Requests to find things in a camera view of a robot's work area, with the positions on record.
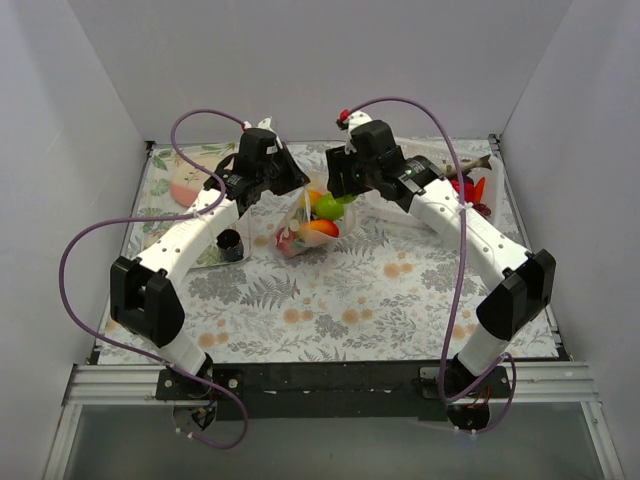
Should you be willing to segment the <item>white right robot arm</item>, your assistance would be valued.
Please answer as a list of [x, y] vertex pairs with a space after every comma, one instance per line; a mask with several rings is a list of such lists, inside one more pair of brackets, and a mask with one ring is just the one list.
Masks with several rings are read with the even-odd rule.
[[458, 188], [432, 161], [404, 157], [387, 123], [356, 112], [338, 126], [346, 133], [346, 143], [326, 153], [332, 195], [377, 191], [465, 252], [488, 289], [476, 309], [479, 325], [456, 355], [452, 373], [460, 395], [479, 395], [489, 384], [489, 365], [549, 304], [555, 258], [545, 249], [530, 252], [463, 205]]

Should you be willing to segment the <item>clear zip top bag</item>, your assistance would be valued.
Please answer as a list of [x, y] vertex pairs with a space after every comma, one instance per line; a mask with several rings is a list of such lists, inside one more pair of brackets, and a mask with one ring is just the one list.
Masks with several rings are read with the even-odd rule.
[[291, 258], [351, 233], [356, 224], [354, 201], [336, 200], [325, 174], [312, 174], [310, 183], [293, 198], [271, 236], [279, 255]]

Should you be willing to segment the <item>yellow orange mango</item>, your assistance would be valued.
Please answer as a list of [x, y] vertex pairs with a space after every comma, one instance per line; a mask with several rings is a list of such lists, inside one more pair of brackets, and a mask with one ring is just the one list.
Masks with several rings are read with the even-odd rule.
[[309, 206], [311, 207], [311, 209], [314, 209], [318, 200], [323, 196], [323, 193], [320, 191], [307, 189], [306, 195], [309, 199]]

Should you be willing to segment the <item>green apple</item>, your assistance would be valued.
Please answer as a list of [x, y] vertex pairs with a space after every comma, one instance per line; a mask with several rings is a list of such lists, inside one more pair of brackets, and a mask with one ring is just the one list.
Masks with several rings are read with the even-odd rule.
[[336, 221], [344, 217], [345, 207], [334, 199], [331, 194], [325, 194], [316, 201], [314, 214], [318, 219]]

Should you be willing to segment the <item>red apple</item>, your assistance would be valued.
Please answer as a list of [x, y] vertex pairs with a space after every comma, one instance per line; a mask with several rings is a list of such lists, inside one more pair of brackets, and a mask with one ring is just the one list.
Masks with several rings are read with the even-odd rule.
[[287, 258], [294, 257], [300, 253], [298, 235], [289, 228], [280, 228], [274, 235], [275, 249]]

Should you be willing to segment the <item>pink peach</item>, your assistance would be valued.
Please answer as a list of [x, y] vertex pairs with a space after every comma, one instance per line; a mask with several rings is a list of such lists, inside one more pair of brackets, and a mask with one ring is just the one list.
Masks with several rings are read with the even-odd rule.
[[299, 233], [307, 241], [318, 235], [324, 235], [331, 238], [338, 238], [340, 236], [339, 227], [331, 220], [318, 219], [311, 220], [301, 225]]

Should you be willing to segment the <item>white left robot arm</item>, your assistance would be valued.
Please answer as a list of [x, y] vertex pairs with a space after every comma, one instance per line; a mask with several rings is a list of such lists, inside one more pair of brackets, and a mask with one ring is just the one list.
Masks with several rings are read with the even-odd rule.
[[193, 400], [213, 386], [204, 369], [211, 360], [183, 328], [185, 312], [177, 287], [201, 253], [241, 219], [265, 191], [281, 196], [309, 178], [271, 126], [269, 117], [244, 130], [238, 151], [215, 169], [224, 183], [209, 178], [177, 222], [134, 259], [119, 257], [110, 270], [110, 317], [143, 338], [162, 361], [182, 370], [178, 387]]

